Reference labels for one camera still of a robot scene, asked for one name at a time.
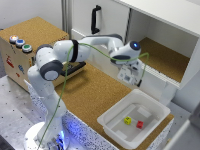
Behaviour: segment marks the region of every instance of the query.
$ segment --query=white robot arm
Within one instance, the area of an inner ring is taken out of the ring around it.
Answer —
[[[87,60],[90,55],[91,47],[78,43],[105,45],[108,48],[110,57],[118,60],[136,58],[141,52],[140,45],[137,42],[132,41],[124,46],[122,38],[117,34],[89,36],[79,40],[78,42],[71,40],[58,41],[55,43],[53,48],[50,45],[40,46],[36,53],[36,63],[28,70],[29,80],[37,94],[40,97],[43,97],[42,102],[48,110],[45,124],[38,132],[37,137],[35,137],[36,141],[42,140],[42,136],[56,110],[59,96],[54,90],[52,81],[57,79],[62,73],[62,63],[66,62],[70,48],[74,45],[74,48],[69,55],[70,62],[83,62]],[[121,68],[118,78],[129,84],[138,84],[140,82],[142,76],[142,62],[139,59],[129,62],[111,60],[111,62]],[[56,136],[63,131],[62,116],[66,111],[67,108],[61,100],[59,108],[57,109],[57,112],[42,140],[43,149],[51,149],[49,143],[55,141],[57,138]]]

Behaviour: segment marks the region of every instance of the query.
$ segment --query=brown work surface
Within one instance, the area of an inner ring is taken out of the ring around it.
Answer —
[[[148,65],[166,76],[181,82],[190,58],[183,56],[149,38],[140,41],[142,53],[148,52]]]
[[[12,35],[20,35],[19,39],[24,39],[26,44],[30,44],[33,52],[42,44],[50,44],[58,41],[68,34],[40,17],[35,17],[24,21],[5,30],[0,31],[0,37],[9,42]]]
[[[58,94],[62,86],[56,87]],[[72,113],[123,150],[105,134],[97,118],[130,92],[131,89],[87,63],[82,72],[67,81],[62,99]],[[169,115],[137,150],[145,150],[172,119],[173,115]]]

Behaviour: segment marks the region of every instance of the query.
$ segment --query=open shelf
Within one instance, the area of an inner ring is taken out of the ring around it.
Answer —
[[[166,76],[181,82],[190,58],[173,51],[149,38],[140,41],[142,52],[148,52],[148,65]]]

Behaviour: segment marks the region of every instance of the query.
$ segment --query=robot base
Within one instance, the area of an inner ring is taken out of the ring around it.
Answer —
[[[44,122],[35,124],[26,132],[25,137],[24,137],[25,150],[49,150],[47,146],[44,147],[43,145],[41,145],[40,148],[38,149],[39,142],[35,140],[37,133],[40,131],[43,125],[44,125]],[[70,142],[69,138],[68,139],[65,138],[66,147],[68,147],[69,142]]]

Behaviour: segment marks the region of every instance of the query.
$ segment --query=cable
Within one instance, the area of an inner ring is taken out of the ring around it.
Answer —
[[[79,43],[79,45],[89,46],[89,47],[91,47],[91,48],[97,50],[99,53],[101,53],[102,55],[106,56],[107,58],[110,58],[110,59],[115,60],[115,61],[120,61],[120,62],[133,61],[133,60],[139,59],[139,58],[141,58],[141,57],[147,56],[147,60],[146,60],[145,66],[144,66],[144,70],[143,70],[141,79],[142,79],[143,76],[144,76],[145,69],[146,69],[146,65],[147,65],[148,60],[149,60],[149,53],[143,53],[143,54],[141,54],[140,56],[138,56],[138,57],[136,57],[136,58],[132,58],[132,59],[119,60],[119,59],[111,58],[110,56],[104,54],[102,51],[100,51],[99,49],[97,49],[96,47],[94,47],[94,46],[92,46],[92,45],[85,44],[85,43]],[[68,55],[67,55],[67,63],[69,62],[69,55],[70,55],[70,53],[71,53],[73,47],[74,47],[74,46],[72,46],[72,47],[69,49],[69,52],[68,52]],[[68,70],[68,65],[66,65],[66,68],[65,68],[65,69],[66,69],[66,70],[65,70],[66,76],[65,76],[64,85],[63,85],[63,88],[62,88],[62,91],[61,91],[61,94],[60,94],[60,97],[59,97],[59,100],[58,100],[58,104],[57,104],[57,106],[56,106],[56,110],[55,110],[55,112],[54,112],[54,114],[53,114],[53,116],[52,116],[52,118],[51,118],[49,124],[47,125],[47,128],[46,128],[45,131],[44,131],[44,134],[43,134],[43,136],[42,136],[42,139],[41,139],[41,141],[40,141],[40,144],[39,144],[39,146],[38,146],[38,149],[40,148],[41,143],[42,143],[42,141],[43,141],[43,139],[44,139],[44,136],[45,136],[45,134],[46,134],[46,132],[47,132],[47,130],[48,130],[48,128],[49,128],[49,126],[50,126],[50,124],[51,124],[53,118],[54,118],[55,115],[56,115],[56,112],[57,112],[57,110],[58,110],[58,107],[59,107],[59,104],[60,104],[60,101],[61,101],[61,98],[62,98],[62,95],[63,95],[63,92],[64,92],[64,90],[65,90],[65,86],[66,86],[66,82],[67,82],[67,70]]]

